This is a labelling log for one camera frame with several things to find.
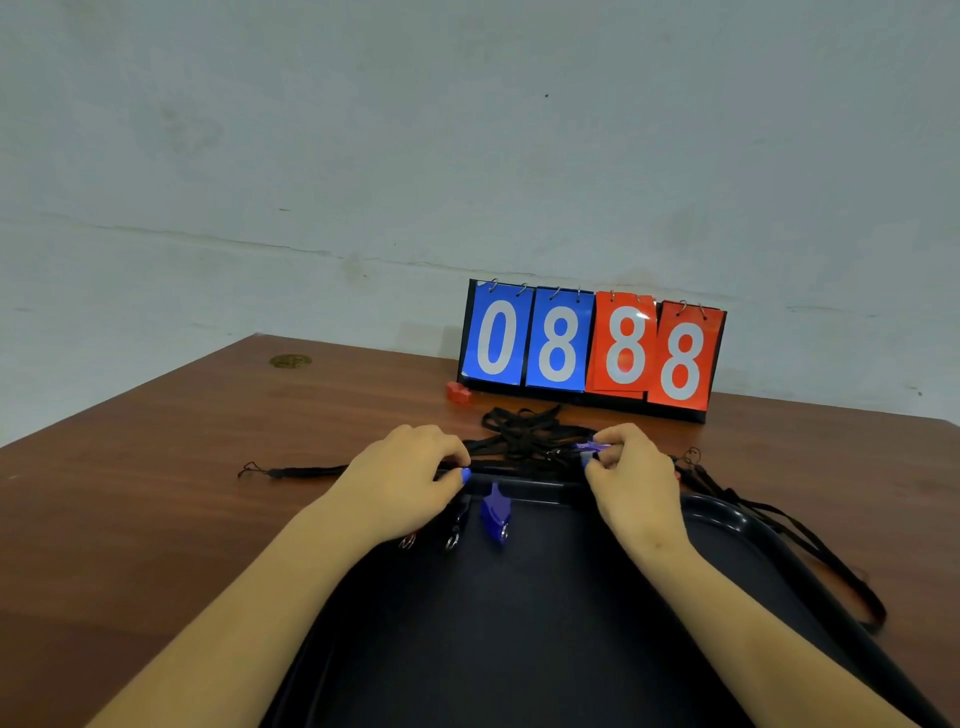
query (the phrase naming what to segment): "scoreboard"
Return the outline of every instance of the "scoreboard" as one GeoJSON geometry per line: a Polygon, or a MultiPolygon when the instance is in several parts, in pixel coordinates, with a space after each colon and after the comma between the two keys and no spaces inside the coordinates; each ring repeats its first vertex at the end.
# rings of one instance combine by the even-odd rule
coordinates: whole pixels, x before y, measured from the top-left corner
{"type": "Polygon", "coordinates": [[[636,293],[471,279],[457,380],[702,423],[726,318],[636,293]]]}

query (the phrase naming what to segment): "brown table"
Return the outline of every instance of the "brown table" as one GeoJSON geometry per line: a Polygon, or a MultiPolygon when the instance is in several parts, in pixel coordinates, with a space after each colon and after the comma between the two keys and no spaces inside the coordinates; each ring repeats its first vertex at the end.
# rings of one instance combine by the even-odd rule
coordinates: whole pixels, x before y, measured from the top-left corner
{"type": "MultiPolygon", "coordinates": [[[[495,404],[545,406],[450,404],[455,375],[448,359],[256,335],[0,449],[0,724],[84,724],[327,485],[238,480],[248,460],[334,465],[402,423],[478,437],[495,404]],[[270,366],[282,353],[313,363],[270,366]]],[[[695,445],[722,485],[812,527],[886,602],[884,649],[960,723],[960,429],[720,394],[706,425],[563,417],[695,445]]]]}

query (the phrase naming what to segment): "number 8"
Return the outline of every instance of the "number 8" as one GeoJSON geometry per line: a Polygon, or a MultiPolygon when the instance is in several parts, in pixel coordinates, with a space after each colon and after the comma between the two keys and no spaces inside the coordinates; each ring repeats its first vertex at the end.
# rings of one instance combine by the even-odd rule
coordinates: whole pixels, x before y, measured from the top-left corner
{"type": "Polygon", "coordinates": [[[546,344],[540,349],[540,373],[550,381],[567,381],[577,364],[577,352],[570,346],[570,341],[577,335],[577,314],[565,305],[552,308],[543,319],[543,333],[546,334],[546,344]],[[566,321],[563,336],[557,335],[559,319],[566,321]],[[564,353],[564,365],[560,369],[554,369],[550,364],[550,354],[554,349],[564,353]]]}
{"type": "Polygon", "coordinates": [[[666,350],[670,352],[670,358],[666,360],[660,372],[660,385],[671,400],[689,400],[697,391],[697,386],[700,384],[700,368],[694,359],[703,348],[704,330],[696,324],[684,322],[677,324],[676,328],[670,331],[670,338],[666,342],[666,350]],[[693,339],[693,343],[686,352],[680,349],[680,340],[684,336],[693,339]],[[673,371],[677,367],[686,369],[686,384],[683,387],[676,387],[673,384],[673,371]]]}
{"type": "Polygon", "coordinates": [[[622,305],[610,317],[610,336],[613,337],[614,344],[607,352],[607,374],[617,384],[633,384],[643,374],[643,367],[646,365],[646,354],[639,342],[643,338],[643,330],[646,328],[647,322],[646,319],[640,318],[638,314],[639,311],[633,306],[622,305]],[[634,330],[629,336],[624,336],[620,330],[620,325],[624,319],[630,319],[634,322],[634,330]],[[624,372],[617,362],[620,353],[626,351],[634,355],[634,365],[629,371],[624,372]]]}

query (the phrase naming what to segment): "white wall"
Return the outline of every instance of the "white wall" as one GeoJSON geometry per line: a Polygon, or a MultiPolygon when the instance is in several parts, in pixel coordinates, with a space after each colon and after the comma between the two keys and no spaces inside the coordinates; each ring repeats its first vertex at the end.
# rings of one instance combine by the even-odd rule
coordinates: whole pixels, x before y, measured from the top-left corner
{"type": "Polygon", "coordinates": [[[952,0],[5,0],[0,443],[467,277],[730,312],[715,388],[960,422],[952,0]]]}

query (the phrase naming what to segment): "number 0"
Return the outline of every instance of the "number 0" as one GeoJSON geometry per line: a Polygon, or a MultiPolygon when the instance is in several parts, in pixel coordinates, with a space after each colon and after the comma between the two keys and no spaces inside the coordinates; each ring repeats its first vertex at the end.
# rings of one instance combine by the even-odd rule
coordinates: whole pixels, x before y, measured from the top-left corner
{"type": "Polygon", "coordinates": [[[516,309],[507,301],[494,301],[483,315],[480,324],[480,336],[477,340],[477,364],[489,375],[498,375],[507,368],[510,356],[514,352],[516,340],[516,309]],[[503,314],[503,344],[496,361],[490,361],[490,337],[493,333],[493,321],[497,314],[503,314]]]}

